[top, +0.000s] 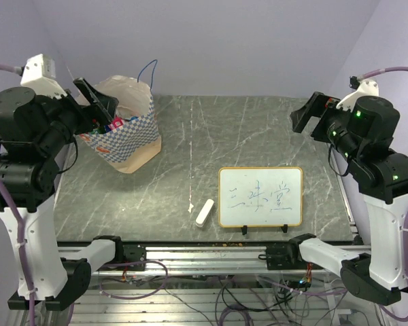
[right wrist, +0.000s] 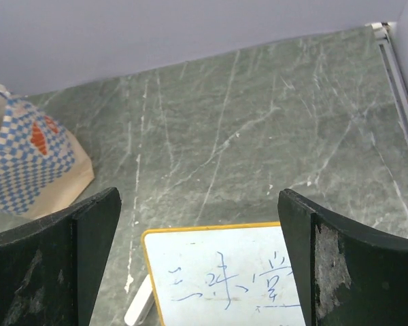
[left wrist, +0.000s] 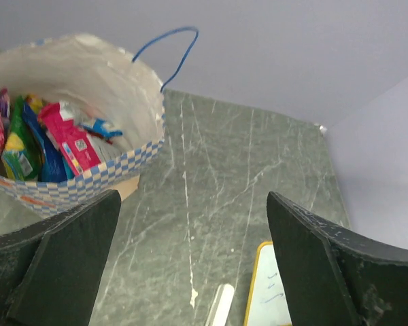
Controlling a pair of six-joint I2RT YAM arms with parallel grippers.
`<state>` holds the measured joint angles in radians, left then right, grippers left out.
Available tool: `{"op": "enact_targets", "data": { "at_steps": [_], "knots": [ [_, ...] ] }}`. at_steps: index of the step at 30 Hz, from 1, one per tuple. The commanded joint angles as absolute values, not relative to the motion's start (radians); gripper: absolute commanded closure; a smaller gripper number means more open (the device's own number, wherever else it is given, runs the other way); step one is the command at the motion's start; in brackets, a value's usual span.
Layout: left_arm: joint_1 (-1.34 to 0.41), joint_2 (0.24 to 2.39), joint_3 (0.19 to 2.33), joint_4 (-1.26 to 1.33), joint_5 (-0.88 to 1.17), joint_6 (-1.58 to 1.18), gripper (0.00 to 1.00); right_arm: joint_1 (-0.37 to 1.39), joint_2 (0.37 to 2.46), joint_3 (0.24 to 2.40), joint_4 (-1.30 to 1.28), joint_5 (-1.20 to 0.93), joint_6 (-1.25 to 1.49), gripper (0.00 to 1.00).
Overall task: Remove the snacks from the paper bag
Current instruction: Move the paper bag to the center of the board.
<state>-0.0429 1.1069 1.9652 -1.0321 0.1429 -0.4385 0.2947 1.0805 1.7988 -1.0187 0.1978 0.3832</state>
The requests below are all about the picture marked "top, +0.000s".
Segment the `checkered paper bag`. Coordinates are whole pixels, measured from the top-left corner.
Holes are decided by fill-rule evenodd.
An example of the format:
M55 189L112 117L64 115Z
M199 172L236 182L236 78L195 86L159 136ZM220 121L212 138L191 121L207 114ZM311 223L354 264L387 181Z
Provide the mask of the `checkered paper bag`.
M152 84L140 77L114 75L95 89L118 99L114 118L126 122L115 130L107 132L104 126L104 130L81 134L80 138L115 170L131 174L161 151Z

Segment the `pink snack bag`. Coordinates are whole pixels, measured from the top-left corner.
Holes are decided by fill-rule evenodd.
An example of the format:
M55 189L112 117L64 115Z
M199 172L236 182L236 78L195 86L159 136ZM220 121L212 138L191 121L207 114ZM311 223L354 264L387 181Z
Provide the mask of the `pink snack bag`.
M125 122L126 122L126 120L123 120L120 117L115 117L110 124L105 126L105 130L107 132L115 130L115 129L123 126Z

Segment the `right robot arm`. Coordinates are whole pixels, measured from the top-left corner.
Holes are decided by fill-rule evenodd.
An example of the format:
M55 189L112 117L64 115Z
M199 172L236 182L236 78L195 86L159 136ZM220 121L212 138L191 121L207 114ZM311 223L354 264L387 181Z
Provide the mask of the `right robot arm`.
M290 240L286 261L296 269L311 263L333 272L360 299L397 303L408 293L408 156L390 146L400 114L379 96L363 95L343 110L337 99L315 92L291 113L293 131L302 132L312 117L319 119L312 138L340 153L345 173L358 184L369 214L371 250L351 253L303 234Z

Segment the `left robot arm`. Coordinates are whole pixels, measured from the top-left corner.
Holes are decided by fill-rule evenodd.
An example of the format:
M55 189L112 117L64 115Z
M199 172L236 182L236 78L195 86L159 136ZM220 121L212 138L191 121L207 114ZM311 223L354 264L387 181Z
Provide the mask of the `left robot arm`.
M54 232L56 156L76 137L112 122L118 100L74 81L87 100L70 93L37 94L23 86L0 92L0 219L7 228L18 267L18 290L8 306L28 310L44 302L67 309L87 290L91 275L125 261L118 236L98 236L82 250L62 255Z

